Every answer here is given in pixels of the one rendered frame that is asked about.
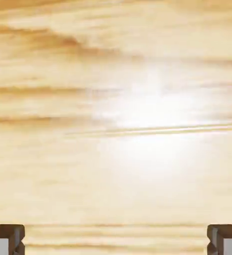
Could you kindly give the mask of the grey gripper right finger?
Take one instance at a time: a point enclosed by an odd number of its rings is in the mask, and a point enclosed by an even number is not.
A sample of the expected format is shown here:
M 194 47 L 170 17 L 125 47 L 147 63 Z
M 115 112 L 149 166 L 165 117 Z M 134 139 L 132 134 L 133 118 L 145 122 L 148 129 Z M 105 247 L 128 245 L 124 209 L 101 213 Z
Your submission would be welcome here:
M 232 224 L 207 226 L 207 255 L 232 255 Z

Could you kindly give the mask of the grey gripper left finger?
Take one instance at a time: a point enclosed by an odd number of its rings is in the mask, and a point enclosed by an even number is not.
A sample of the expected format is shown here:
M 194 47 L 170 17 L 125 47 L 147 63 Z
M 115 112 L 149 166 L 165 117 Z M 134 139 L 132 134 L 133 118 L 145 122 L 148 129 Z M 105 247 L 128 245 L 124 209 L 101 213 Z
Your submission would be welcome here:
M 25 255 L 25 226 L 0 224 L 0 255 Z

